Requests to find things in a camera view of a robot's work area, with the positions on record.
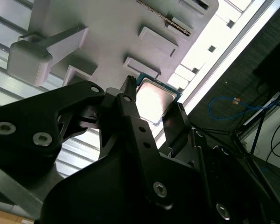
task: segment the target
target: wire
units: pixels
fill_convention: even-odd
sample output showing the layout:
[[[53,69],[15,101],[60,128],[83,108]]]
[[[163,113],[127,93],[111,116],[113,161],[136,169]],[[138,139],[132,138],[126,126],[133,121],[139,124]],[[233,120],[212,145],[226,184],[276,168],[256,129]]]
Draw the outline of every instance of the wire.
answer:
[[[267,108],[270,108],[270,107],[272,107],[274,105],[274,104],[269,104],[268,106],[252,107],[252,106],[249,106],[248,104],[246,104],[244,102],[240,102],[239,101],[238,104],[248,108],[248,110],[246,110],[244,112],[241,112],[241,113],[237,113],[237,114],[235,114],[233,116],[230,116],[230,117],[218,118],[218,117],[215,117],[215,116],[212,115],[212,113],[211,113],[211,105],[213,104],[213,102],[215,102],[217,100],[222,100],[222,99],[231,100],[231,101],[235,100],[234,98],[231,98],[231,97],[217,97],[217,98],[212,99],[209,102],[209,105],[208,105],[208,112],[209,112],[209,115],[210,115],[211,118],[216,119],[216,120],[228,120],[228,119],[236,118],[236,117],[241,116],[241,115],[245,115],[247,112],[250,112],[250,111],[253,111],[253,110],[267,109]]]
[[[266,164],[267,164],[267,168],[274,174],[274,175],[276,175],[277,177],[279,177],[280,178],[280,175],[278,175],[277,173],[275,173],[273,170],[271,170],[270,169],[270,166],[268,165],[268,160],[269,160],[269,157],[271,156],[271,154],[273,153],[274,155],[276,155],[277,157],[279,157],[280,158],[280,156],[279,155],[277,155],[275,152],[274,152],[274,149],[280,144],[280,141],[273,147],[273,140],[274,140],[274,137],[275,137],[275,135],[276,135],[276,133],[277,133],[277,131],[280,129],[280,124],[279,124],[279,126],[276,128],[276,130],[275,130],[275,132],[274,132],[274,134],[273,134],[273,136],[272,136],[272,139],[271,139],[271,151],[270,151],[270,153],[269,153],[269,155],[267,156],[267,158],[266,158]]]
[[[273,134],[273,136],[272,136],[272,139],[271,139],[271,152],[270,152],[270,154],[273,153],[275,156],[277,156],[277,157],[280,158],[280,156],[277,155],[277,154],[274,152],[274,149],[276,148],[277,145],[280,144],[280,142],[279,142],[277,145],[275,145],[274,148],[273,148],[273,140],[274,140],[274,137],[275,137],[275,135],[276,135],[276,133],[277,133],[277,131],[278,131],[279,129],[280,129],[280,124],[279,124],[279,126],[276,128],[276,130],[275,130],[275,132],[274,132],[274,134]]]
[[[274,153],[274,149],[275,149],[279,144],[280,144],[280,142],[278,142],[277,145],[275,145],[273,148],[271,148],[271,151],[270,151],[269,155],[268,155],[267,158],[266,158],[266,163],[268,163],[269,157],[271,156],[272,153],[273,153],[274,155],[276,155],[276,154]]]

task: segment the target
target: metal frame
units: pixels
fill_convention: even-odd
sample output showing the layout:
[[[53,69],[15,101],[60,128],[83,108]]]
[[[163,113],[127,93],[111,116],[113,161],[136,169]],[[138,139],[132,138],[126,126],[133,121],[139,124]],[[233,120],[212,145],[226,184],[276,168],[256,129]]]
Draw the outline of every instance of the metal frame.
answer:
[[[28,31],[23,29],[22,27],[19,27],[18,25],[15,25],[14,23],[12,23],[11,21],[4,19],[3,17],[0,16],[0,23],[3,24],[4,26],[10,28],[11,30],[19,33],[19,34],[27,34]]]
[[[14,0],[14,1],[30,10],[32,10],[32,8],[33,8],[33,3],[31,1],[28,1],[28,0]]]

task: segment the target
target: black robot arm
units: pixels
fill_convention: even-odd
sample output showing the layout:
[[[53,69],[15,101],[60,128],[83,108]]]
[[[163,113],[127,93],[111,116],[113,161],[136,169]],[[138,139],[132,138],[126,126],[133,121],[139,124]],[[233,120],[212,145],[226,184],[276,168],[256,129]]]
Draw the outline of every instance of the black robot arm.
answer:
[[[41,224],[280,223],[274,192],[227,148],[209,148],[181,104],[163,117],[166,156],[135,101],[127,77],[120,90],[83,81],[0,107],[0,193]],[[62,143],[90,127],[100,130],[99,160],[62,180]]]

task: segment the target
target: black plastic part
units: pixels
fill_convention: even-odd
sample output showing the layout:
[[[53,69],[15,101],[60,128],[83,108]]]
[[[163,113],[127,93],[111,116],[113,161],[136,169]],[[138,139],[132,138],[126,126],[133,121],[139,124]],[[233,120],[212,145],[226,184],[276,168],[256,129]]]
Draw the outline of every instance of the black plastic part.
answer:
[[[136,95],[137,95],[137,84],[136,84],[136,78],[133,76],[128,76],[123,83],[120,90],[124,92],[125,95],[130,97],[132,100],[136,101]]]
[[[172,149],[171,155],[174,158],[187,143],[191,129],[191,124],[181,103],[171,103],[163,116],[163,125],[166,144]]]
[[[58,184],[44,203],[41,224],[217,223],[205,215],[199,174],[168,158],[160,160],[164,184],[174,201],[171,207],[164,209],[146,198],[134,162],[121,150]]]
[[[99,105],[104,95],[99,86],[84,81],[0,107],[0,122],[16,127],[14,133],[0,135],[0,166],[34,174],[50,169],[62,142],[86,130],[78,125],[75,114],[88,104]],[[33,136],[39,132],[52,137],[50,145],[34,144]]]

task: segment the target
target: bolt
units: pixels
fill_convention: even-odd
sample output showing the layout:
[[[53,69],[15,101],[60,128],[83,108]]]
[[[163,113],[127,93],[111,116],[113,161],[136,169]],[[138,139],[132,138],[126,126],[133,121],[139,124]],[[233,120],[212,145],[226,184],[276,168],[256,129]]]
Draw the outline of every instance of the bolt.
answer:
[[[91,89],[92,91],[94,91],[94,92],[99,92],[99,89],[98,89],[97,87],[95,87],[95,86],[92,86],[90,89]]]
[[[38,132],[35,135],[33,135],[33,142],[37,146],[46,147],[49,144],[51,144],[52,141],[53,141],[52,136],[45,132]]]
[[[216,209],[223,219],[225,219],[226,221],[230,220],[230,214],[229,214],[228,210],[223,205],[217,203],[216,204]]]
[[[0,135],[9,135],[14,133],[16,127],[9,122],[0,122]]]
[[[161,182],[154,182],[154,192],[159,196],[159,197],[166,197],[167,196],[167,189],[164,184]]]
[[[129,97],[124,96],[123,99],[125,99],[128,102],[131,102],[132,100]]]
[[[202,135],[202,133],[201,133],[201,132],[196,131],[196,134],[197,134],[199,137],[203,138],[203,135]]]

